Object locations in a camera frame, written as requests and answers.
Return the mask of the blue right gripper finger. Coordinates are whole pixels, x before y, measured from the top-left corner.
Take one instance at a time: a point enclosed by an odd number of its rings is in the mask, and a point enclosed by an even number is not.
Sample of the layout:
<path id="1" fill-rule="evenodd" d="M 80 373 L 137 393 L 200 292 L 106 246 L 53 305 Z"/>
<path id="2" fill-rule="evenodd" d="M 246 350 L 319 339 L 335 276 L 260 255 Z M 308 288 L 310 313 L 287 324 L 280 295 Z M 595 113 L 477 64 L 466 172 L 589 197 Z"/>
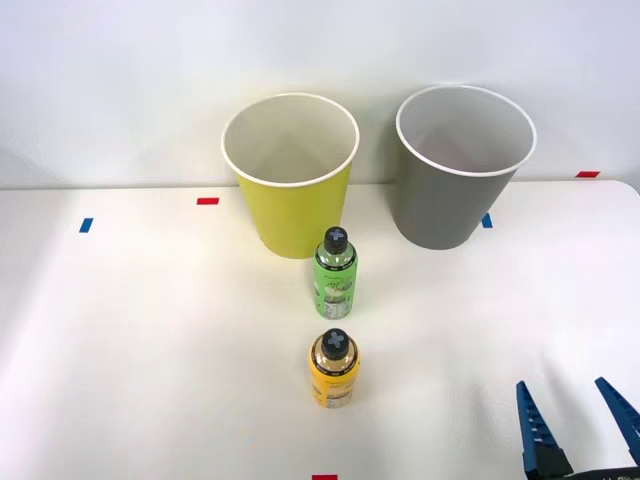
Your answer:
<path id="1" fill-rule="evenodd" d="M 526 476 L 569 476 L 574 473 L 524 381 L 516 385 L 517 411 Z"/>
<path id="2" fill-rule="evenodd" d="M 614 417 L 631 457 L 639 465 L 639 412 L 604 377 L 597 378 L 595 384 Z"/>

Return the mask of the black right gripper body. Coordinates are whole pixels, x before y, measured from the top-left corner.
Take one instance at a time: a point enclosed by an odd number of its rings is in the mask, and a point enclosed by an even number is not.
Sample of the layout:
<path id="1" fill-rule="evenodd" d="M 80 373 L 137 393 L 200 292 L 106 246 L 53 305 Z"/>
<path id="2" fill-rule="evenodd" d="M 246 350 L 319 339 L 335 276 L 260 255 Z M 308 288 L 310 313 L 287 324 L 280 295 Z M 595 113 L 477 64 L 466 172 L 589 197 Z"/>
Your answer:
<path id="1" fill-rule="evenodd" d="M 622 467 L 597 469 L 585 472 L 572 473 L 567 475 L 547 475 L 543 476 L 538 471 L 529 473 L 529 480 L 639 480 L 639 467 Z"/>

